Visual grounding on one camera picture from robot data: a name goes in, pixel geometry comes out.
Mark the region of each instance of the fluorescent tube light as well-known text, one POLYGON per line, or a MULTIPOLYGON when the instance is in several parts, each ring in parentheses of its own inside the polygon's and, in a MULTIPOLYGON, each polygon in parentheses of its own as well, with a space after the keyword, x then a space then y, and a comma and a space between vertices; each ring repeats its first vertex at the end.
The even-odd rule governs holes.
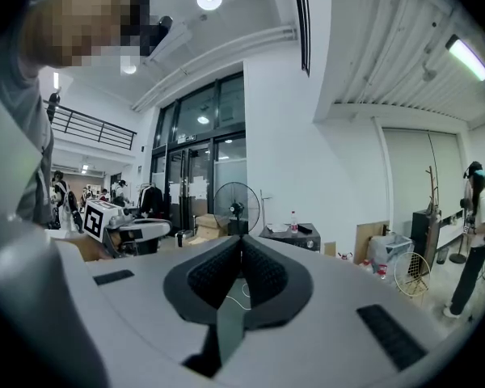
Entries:
POLYGON ((445 47, 449 52, 467 66, 480 81, 485 80, 485 66, 478 56, 463 43, 458 36, 452 35, 445 47))

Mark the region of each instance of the electric fan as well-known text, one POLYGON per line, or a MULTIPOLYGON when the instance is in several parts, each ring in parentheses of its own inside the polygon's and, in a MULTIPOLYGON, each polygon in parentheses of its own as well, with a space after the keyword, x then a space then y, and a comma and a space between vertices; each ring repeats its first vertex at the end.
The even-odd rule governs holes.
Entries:
POLYGON ((229 235, 248 234, 257 224, 260 204, 257 195, 243 183, 226 183, 213 199, 217 224, 229 235))

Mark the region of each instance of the gray t-shirt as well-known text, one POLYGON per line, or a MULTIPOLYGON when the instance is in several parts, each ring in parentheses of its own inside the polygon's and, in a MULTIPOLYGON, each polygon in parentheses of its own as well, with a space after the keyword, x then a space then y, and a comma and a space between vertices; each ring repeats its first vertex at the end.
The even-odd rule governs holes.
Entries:
POLYGON ((53 133, 43 108, 37 68, 22 61, 19 55, 21 23, 18 21, 0 36, 0 100, 43 155, 19 202, 17 214, 23 220, 45 225, 53 217, 49 200, 53 133))

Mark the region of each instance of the shirt sleeve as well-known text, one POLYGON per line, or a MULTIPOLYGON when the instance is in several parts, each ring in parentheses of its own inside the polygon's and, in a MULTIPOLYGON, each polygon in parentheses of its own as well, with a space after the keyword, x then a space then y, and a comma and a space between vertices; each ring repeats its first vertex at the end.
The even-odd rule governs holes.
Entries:
POLYGON ((476 225, 485 223, 485 198, 480 198, 478 204, 478 214, 476 215, 476 225))

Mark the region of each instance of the white shoe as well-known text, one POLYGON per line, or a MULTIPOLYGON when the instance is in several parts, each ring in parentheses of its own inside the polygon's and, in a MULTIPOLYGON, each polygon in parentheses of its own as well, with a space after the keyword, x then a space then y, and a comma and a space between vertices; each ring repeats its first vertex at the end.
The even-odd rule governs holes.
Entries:
POLYGON ((449 307, 445 307, 442 313, 444 314, 445 317, 451 318, 451 319, 458 319, 460 317, 459 314, 451 313, 451 310, 449 309, 449 307))

